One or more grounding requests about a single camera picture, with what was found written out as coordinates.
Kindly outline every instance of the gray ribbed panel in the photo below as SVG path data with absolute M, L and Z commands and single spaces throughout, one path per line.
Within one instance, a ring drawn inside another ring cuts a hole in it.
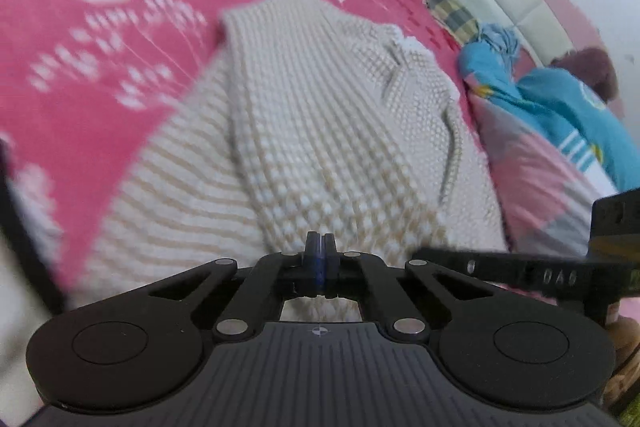
M 617 422 L 586 404 L 549 415 L 488 406 L 459 391 L 420 346 L 375 325 L 271 323 L 255 339 L 217 347 L 180 393 L 107 417 L 45 409 L 33 427 L 599 427 Z

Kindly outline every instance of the pink blanket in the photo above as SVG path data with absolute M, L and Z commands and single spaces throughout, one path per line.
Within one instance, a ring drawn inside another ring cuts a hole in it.
M 190 90 L 222 10 L 254 0 L 0 0 L 0 137 L 36 241 L 70 289 L 132 159 Z M 422 0 L 330 0 L 394 23 L 454 80 L 458 46 Z M 471 122 L 465 96 L 460 103 Z

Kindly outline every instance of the maroon fluffy object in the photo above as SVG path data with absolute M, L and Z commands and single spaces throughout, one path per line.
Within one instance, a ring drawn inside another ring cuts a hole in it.
M 610 102 L 618 95 L 618 77 L 613 62 L 600 48 L 569 52 L 564 57 L 555 58 L 550 66 L 569 71 L 591 87 L 604 102 Z

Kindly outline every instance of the knitted sweater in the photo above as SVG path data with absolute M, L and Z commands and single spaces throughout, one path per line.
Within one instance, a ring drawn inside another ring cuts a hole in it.
M 114 201 L 81 301 L 219 257 L 300 251 L 309 230 L 393 266 L 423 244 L 506 249 L 452 82 L 414 38 L 322 0 L 264 0 L 223 25 L 223 50 Z M 345 303 L 296 305 L 354 318 Z

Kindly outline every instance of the metal pin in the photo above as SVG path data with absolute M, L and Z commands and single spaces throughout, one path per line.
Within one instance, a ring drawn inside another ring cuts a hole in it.
M 223 335 L 240 335 L 249 329 L 249 325 L 240 319 L 227 319 L 218 323 L 216 329 Z
M 394 322 L 394 329 L 407 335 L 422 333 L 425 327 L 424 322 L 418 319 L 399 319 Z

